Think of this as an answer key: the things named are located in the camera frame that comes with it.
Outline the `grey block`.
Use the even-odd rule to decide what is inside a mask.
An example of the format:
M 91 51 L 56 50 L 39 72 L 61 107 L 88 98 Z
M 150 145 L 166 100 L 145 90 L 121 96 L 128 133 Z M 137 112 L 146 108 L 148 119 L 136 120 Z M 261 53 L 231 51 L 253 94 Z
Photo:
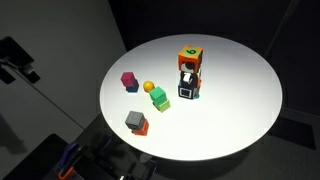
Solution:
M 126 118 L 125 124 L 129 129 L 140 130 L 144 124 L 144 121 L 145 117 L 143 113 L 130 111 Z

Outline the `dark green block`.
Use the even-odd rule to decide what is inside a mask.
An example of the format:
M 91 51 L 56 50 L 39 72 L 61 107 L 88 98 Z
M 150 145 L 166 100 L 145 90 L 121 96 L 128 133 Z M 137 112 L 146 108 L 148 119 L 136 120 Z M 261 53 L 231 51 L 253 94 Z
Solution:
M 159 105 L 167 100 L 166 93 L 161 87 L 156 87 L 149 92 L 151 100 Z

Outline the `light green block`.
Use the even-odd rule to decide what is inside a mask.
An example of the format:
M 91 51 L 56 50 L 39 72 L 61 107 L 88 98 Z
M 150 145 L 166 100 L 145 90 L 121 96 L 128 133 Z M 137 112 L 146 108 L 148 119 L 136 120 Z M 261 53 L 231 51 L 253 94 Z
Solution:
M 164 112 L 166 111 L 169 107 L 170 107 L 170 101 L 166 100 L 165 102 L 163 102 L 162 104 L 154 104 L 154 106 L 156 107 L 156 109 L 160 112 Z

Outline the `blue block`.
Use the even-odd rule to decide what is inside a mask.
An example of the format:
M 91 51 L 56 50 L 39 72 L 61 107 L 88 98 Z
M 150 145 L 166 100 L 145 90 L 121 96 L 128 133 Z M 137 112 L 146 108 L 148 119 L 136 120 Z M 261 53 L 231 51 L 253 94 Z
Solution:
M 139 89 L 139 83 L 137 80 L 135 80 L 135 83 L 133 86 L 126 87 L 126 91 L 129 93 L 137 93 Z

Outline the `magenta block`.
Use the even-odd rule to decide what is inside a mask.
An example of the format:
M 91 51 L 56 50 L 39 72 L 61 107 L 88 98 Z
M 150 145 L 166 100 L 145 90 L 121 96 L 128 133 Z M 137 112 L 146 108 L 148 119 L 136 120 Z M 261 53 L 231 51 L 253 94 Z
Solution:
M 121 82 L 125 87 L 132 87 L 135 85 L 135 76 L 133 72 L 124 72 L 121 76 Z

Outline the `orange block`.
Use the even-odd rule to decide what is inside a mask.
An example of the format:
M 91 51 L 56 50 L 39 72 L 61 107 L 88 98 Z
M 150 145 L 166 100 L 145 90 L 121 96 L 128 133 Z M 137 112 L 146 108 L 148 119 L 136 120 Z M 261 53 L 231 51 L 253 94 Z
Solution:
M 148 133 L 148 128 L 149 128 L 149 122 L 148 120 L 145 120 L 142 128 L 140 130 L 132 130 L 132 133 L 134 135 L 146 136 Z

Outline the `yellow ball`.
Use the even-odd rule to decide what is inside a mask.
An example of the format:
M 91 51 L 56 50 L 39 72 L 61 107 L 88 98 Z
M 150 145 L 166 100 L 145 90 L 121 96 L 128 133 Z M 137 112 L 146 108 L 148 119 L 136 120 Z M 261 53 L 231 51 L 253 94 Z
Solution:
M 155 88 L 155 86 L 154 86 L 154 83 L 152 81 L 145 81 L 144 84 L 143 84 L 143 89 L 147 93 L 149 93 L 154 88 Z

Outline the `black white middle cube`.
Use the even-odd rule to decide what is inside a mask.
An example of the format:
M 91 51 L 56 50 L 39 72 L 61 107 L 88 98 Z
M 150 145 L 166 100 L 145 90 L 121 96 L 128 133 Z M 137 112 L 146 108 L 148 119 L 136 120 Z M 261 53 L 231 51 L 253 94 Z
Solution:
M 198 88 L 201 86 L 201 70 L 191 70 L 186 66 L 181 68 L 180 85 L 188 88 Z

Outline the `black white cube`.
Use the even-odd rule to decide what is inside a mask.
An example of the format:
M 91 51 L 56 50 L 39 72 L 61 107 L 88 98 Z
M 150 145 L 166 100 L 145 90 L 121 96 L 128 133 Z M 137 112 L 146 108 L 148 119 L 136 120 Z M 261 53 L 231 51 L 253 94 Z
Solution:
M 201 86 L 201 70 L 191 70 L 186 66 L 181 68 L 180 85 L 188 88 L 198 88 Z
M 189 88 L 189 87 L 183 87 L 182 85 L 178 86 L 178 95 L 181 98 L 186 99 L 197 99 L 199 97 L 199 90 L 200 88 Z

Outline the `black white bottom cube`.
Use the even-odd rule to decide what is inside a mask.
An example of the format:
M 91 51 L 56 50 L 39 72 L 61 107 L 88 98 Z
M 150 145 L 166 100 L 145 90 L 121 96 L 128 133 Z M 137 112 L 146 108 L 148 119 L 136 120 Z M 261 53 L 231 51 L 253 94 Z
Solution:
M 199 97 L 199 90 L 200 88 L 189 88 L 189 87 L 183 87 L 182 85 L 178 86 L 178 95 L 181 98 L 186 99 L 197 99 Z

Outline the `orange number cube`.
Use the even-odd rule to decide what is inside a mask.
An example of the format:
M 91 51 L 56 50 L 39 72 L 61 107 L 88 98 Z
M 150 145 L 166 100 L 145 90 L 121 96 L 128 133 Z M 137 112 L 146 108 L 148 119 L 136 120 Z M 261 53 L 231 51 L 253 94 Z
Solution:
M 203 49 L 195 46 L 184 46 L 178 53 L 180 71 L 197 73 L 202 63 Z

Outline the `purple orange clamp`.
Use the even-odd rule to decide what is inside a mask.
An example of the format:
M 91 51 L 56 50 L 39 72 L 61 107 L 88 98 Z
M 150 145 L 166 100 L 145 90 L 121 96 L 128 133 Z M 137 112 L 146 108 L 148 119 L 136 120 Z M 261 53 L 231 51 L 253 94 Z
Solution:
M 81 156 L 82 147 L 75 141 L 71 142 L 64 149 L 63 155 L 59 161 L 58 179 L 68 180 L 74 171 L 74 165 Z

